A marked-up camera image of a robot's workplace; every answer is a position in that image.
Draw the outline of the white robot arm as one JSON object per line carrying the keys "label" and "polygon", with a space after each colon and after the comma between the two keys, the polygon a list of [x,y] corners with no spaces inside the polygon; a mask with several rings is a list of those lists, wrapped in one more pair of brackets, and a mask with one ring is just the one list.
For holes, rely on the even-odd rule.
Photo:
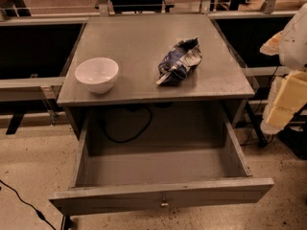
{"label": "white robot arm", "polygon": [[260,48],[268,56],[279,56],[290,69],[286,77],[276,77],[271,85],[268,103],[260,128],[276,134],[307,104],[307,5],[304,4],[285,28]]}

